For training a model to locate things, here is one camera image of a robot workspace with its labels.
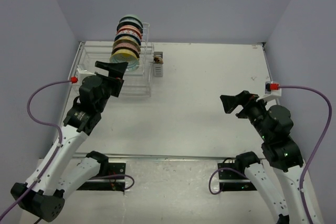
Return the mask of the pink leaf patterned bowl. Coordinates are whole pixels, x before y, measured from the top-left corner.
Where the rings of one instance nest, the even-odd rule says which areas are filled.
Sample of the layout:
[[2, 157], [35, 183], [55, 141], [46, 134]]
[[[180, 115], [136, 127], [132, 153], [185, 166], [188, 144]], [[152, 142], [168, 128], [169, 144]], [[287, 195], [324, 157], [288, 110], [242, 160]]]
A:
[[128, 55], [131, 55], [133, 58], [140, 58], [140, 54], [137, 50], [130, 48], [130, 47], [118, 47], [118, 48], [114, 48], [111, 52], [111, 55], [116, 55], [119, 53], [126, 53]]

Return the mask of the yellow teal patterned bowl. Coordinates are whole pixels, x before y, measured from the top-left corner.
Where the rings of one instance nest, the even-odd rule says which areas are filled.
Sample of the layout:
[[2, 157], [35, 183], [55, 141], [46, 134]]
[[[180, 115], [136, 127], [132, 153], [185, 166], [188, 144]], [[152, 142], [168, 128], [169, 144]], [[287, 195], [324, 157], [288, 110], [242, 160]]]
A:
[[136, 71], [139, 68], [139, 59], [126, 53], [119, 53], [110, 57], [111, 63], [127, 62], [127, 71]]

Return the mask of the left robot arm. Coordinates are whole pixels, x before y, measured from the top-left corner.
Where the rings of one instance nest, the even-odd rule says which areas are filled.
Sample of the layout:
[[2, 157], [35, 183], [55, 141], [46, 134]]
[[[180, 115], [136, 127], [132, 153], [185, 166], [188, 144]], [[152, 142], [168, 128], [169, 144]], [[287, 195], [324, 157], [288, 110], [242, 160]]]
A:
[[10, 191], [15, 199], [14, 205], [19, 205], [39, 220], [54, 221], [65, 200], [85, 182], [124, 177], [122, 174], [109, 174], [108, 157], [96, 151], [88, 153], [67, 177], [61, 177], [76, 150], [101, 120], [109, 98], [119, 96], [128, 64], [97, 61], [95, 66], [108, 71], [108, 75], [96, 72], [83, 79], [63, 126], [55, 126], [59, 138], [33, 174], [24, 183], [15, 183]]

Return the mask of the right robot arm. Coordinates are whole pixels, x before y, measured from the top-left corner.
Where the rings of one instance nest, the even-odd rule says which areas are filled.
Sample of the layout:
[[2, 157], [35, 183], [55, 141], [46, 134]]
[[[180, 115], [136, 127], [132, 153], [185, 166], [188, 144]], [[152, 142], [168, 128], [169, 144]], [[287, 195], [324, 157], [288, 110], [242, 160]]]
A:
[[249, 119], [263, 143], [262, 152], [280, 183], [278, 191], [268, 178], [263, 164], [254, 152], [236, 156], [234, 172], [239, 178], [248, 178], [267, 204], [276, 223], [321, 223], [310, 198], [302, 200], [304, 180], [303, 158], [298, 145], [290, 137], [293, 127], [290, 111], [280, 105], [267, 108], [268, 102], [281, 97], [281, 90], [268, 90], [262, 97], [248, 91], [238, 95], [221, 95], [224, 111]]

